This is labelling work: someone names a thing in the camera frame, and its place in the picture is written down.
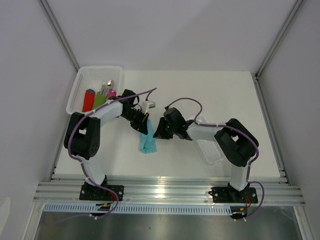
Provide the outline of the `teal paper napkin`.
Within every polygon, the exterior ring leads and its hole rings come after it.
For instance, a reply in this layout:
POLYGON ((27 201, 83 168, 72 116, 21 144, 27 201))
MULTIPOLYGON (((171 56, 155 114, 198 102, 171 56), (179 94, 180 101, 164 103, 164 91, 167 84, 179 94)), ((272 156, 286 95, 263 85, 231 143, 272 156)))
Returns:
POLYGON ((156 139, 154 138, 154 129, 150 120, 147 121, 147 134, 139 135, 139 151, 143 154, 152 154, 157 152, 156 139))

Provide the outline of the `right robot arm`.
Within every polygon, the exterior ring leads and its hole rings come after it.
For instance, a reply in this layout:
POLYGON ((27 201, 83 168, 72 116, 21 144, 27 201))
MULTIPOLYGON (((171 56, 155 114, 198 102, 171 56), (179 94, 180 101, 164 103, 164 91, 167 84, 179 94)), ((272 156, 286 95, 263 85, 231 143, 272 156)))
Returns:
POLYGON ((221 201, 240 203, 249 196, 251 164, 259 156, 259 142, 239 120, 231 118, 221 124, 203 123, 196 118, 185 120, 175 107, 166 108, 153 137, 169 140, 174 135, 182 140, 217 143, 232 165, 227 196, 221 201))

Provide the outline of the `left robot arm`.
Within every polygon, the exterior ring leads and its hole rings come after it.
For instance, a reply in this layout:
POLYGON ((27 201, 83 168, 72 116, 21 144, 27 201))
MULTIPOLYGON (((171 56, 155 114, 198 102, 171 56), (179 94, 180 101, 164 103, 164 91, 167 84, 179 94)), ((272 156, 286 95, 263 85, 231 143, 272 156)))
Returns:
POLYGON ((121 96, 112 97, 88 113, 72 113, 64 138, 64 147, 70 158, 79 162, 85 180, 79 198, 81 200, 119 201, 119 191, 108 185, 108 179, 100 167, 97 153, 100 148, 101 128, 106 123, 123 117, 137 132, 148 134, 149 114, 135 108, 140 96, 125 89, 121 96))

